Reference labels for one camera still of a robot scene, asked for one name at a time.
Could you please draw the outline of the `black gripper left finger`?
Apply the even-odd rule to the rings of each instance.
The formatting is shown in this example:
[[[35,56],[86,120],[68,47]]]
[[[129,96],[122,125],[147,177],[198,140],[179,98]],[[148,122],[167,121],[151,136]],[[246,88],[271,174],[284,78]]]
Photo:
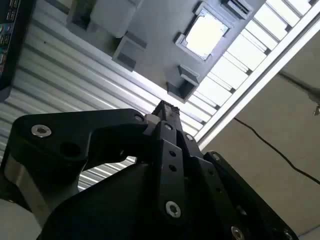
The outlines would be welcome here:
[[[181,164],[172,110],[161,102],[143,116],[112,109],[25,115],[16,119],[1,171],[8,196],[43,227],[80,192],[137,164]]]

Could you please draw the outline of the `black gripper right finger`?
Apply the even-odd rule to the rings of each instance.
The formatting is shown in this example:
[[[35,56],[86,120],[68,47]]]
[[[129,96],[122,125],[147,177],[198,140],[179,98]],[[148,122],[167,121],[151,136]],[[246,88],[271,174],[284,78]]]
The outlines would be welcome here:
[[[294,231],[217,152],[201,153],[171,108],[187,173],[196,240],[296,240]]]

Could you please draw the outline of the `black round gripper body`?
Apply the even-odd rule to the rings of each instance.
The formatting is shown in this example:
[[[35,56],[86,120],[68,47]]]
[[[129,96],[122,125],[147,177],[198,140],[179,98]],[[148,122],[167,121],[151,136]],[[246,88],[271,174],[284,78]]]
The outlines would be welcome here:
[[[41,240],[218,240],[214,208],[178,163],[135,164],[59,205]]]

